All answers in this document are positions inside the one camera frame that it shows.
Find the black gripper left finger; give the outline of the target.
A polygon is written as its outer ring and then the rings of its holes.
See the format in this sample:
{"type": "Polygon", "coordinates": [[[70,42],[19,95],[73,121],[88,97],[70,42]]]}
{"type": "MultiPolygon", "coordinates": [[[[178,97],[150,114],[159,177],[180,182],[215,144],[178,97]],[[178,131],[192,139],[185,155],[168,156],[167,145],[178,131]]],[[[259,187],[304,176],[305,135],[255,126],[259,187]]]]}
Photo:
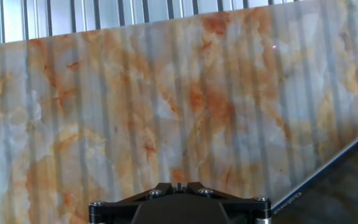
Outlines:
{"type": "Polygon", "coordinates": [[[119,215],[135,214],[139,206],[148,200],[177,193],[179,183],[158,183],[156,187],[145,192],[133,195],[118,202],[102,200],[89,204],[88,223],[113,223],[119,215]]]}

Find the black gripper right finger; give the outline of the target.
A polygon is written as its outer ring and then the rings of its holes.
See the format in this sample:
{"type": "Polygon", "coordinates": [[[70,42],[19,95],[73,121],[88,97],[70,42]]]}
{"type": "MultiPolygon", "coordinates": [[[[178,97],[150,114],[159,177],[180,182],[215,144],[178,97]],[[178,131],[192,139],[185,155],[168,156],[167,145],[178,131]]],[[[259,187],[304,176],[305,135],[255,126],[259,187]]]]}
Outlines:
{"type": "Polygon", "coordinates": [[[179,183],[178,192],[190,199],[182,205],[207,218],[208,223],[272,222],[272,204],[264,196],[240,198],[205,187],[201,182],[179,183]]]}

